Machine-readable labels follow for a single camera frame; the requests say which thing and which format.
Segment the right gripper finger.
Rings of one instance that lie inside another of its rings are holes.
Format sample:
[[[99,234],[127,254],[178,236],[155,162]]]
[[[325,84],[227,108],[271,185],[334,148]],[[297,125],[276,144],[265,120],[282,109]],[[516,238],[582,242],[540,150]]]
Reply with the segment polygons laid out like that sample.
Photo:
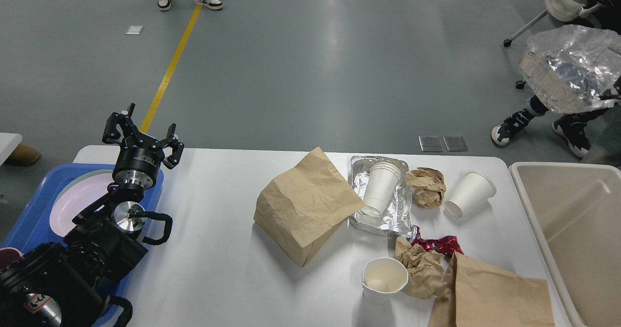
[[[601,100],[620,100],[621,99],[621,77],[613,84],[612,88],[608,88],[601,94]]]

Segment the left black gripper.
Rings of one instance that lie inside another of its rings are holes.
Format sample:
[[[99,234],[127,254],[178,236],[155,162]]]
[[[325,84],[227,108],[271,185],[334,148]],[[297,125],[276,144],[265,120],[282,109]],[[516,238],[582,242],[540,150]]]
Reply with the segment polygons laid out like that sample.
[[[153,148],[142,148],[141,132],[131,119],[134,109],[135,103],[131,103],[121,113],[111,113],[104,126],[102,143],[120,146],[113,181],[147,190],[157,184],[161,164],[171,170],[180,163],[185,145],[176,135],[177,125],[172,123],[164,139],[156,140]]]

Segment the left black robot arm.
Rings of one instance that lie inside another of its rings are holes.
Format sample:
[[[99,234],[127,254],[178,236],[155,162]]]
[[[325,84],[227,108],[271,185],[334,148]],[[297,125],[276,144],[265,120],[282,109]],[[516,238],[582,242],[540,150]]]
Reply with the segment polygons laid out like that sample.
[[[175,168],[184,150],[176,124],[156,139],[133,123],[134,108],[112,113],[104,128],[103,143],[120,147],[107,192],[71,219],[63,243],[42,243],[1,268],[3,327],[91,327],[110,305],[121,308],[114,325],[129,324],[131,302],[107,287],[135,269],[147,245],[168,241],[171,216],[140,201],[157,185],[161,165]]]

